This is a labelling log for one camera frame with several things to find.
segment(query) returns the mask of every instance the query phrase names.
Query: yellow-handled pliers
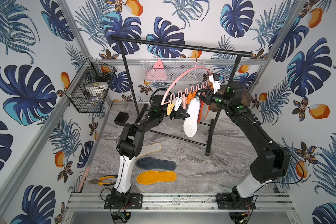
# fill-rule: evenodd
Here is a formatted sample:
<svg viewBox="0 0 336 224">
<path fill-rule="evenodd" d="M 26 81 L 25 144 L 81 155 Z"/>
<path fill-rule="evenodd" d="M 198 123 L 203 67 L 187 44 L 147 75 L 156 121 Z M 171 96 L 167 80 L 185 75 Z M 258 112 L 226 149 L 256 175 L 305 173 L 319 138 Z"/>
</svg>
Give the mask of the yellow-handled pliers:
<svg viewBox="0 0 336 224">
<path fill-rule="evenodd" d="M 99 179 L 90 180 L 89 183 L 92 183 L 92 184 L 98 183 L 98 185 L 110 186 L 110 185 L 116 184 L 116 182 L 114 181 L 114 182 L 111 182 L 111 183 L 105 183 L 105 182 L 102 182 L 102 181 L 105 180 L 105 179 L 108 179 L 108 178 L 117 178 L 117 177 L 118 177 L 117 175 L 108 175 L 108 176 L 100 177 Z"/>
</svg>

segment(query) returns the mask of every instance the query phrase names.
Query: wallpaper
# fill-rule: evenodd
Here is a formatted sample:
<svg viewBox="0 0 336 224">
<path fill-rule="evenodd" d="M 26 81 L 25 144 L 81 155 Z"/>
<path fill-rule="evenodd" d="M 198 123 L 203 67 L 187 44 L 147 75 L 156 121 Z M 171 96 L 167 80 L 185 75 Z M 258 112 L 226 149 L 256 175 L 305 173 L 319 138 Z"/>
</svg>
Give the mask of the wallpaper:
<svg viewBox="0 0 336 224">
<path fill-rule="evenodd" d="M 293 155 L 277 185 L 301 223 L 336 223 L 336 0 L 306 3 L 252 95 L 252 113 Z"/>
<path fill-rule="evenodd" d="M 3 219 L 12 224 L 58 224 L 72 192 L 79 192 L 102 113 L 79 113 L 67 107 L 20 186 Z"/>
<path fill-rule="evenodd" d="M 188 44 L 226 50 L 253 51 L 252 60 L 265 58 L 295 0 L 67 0 L 85 44 L 93 58 L 122 59 L 118 42 L 111 35 L 151 41 Z M 284 60 L 299 46 L 282 49 Z M 127 59 L 214 58 L 234 59 L 219 53 L 123 42 Z M 108 96 L 115 101 L 132 100 L 124 66 L 116 66 L 119 88 Z M 233 65 L 208 66 L 227 80 Z M 251 85 L 259 66 L 239 65 L 236 80 Z M 148 83 L 142 66 L 129 66 L 138 101 L 148 101 L 152 92 L 170 83 Z M 197 83 L 179 83 L 174 91 Z"/>
<path fill-rule="evenodd" d="M 83 63 L 55 1 L 0 0 L 0 189 Z M 93 115 L 68 107 L 22 183 L 24 190 L 11 204 L 7 213 L 13 217 L 6 218 L 7 223 L 47 223 L 53 209 L 57 216 L 61 201 L 55 204 L 55 191 L 61 191 L 60 197 L 67 201 L 69 188 L 77 190 L 108 109 L 106 105 L 102 113 Z M 33 210 L 44 201 L 48 202 L 44 209 Z"/>
</svg>

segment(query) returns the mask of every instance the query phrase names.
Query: white insole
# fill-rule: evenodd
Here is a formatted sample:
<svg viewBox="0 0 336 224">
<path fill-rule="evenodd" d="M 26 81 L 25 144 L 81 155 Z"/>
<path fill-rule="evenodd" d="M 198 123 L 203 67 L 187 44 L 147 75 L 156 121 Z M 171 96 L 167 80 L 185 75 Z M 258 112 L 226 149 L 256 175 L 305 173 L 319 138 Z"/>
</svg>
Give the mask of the white insole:
<svg viewBox="0 0 336 224">
<path fill-rule="evenodd" d="M 193 137 L 198 130 L 198 114 L 200 110 L 200 100 L 194 98 L 190 101 L 187 109 L 187 113 L 190 117 L 184 120 L 183 129 L 188 137 Z"/>
</svg>

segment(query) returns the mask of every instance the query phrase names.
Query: yellow insole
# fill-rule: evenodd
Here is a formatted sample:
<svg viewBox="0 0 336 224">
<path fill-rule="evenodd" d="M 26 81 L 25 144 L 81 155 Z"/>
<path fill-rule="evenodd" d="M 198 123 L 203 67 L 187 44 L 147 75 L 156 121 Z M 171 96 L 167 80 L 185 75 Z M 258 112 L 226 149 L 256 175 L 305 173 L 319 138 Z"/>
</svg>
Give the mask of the yellow insole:
<svg viewBox="0 0 336 224">
<path fill-rule="evenodd" d="M 157 182 L 170 182 L 175 181 L 177 175 L 173 171 L 146 171 L 137 176 L 137 182 L 139 184 L 149 185 Z"/>
</svg>

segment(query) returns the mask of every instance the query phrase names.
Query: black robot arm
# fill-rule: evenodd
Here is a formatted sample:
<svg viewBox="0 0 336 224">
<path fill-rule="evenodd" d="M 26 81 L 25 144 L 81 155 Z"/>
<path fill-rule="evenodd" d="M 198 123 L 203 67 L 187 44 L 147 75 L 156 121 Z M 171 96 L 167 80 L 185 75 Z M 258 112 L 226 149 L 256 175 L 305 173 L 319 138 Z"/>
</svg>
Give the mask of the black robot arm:
<svg viewBox="0 0 336 224">
<path fill-rule="evenodd" d="M 258 158 L 250 166 L 251 174 L 260 183 L 282 177 L 286 174 L 290 161 L 288 148 L 279 146 L 254 120 L 251 110 L 244 104 L 247 95 L 242 82 L 231 81 L 225 94 L 212 90 L 202 90 L 199 98 L 206 104 L 214 103 L 225 110 L 228 117 L 246 135 L 253 145 Z"/>
</svg>

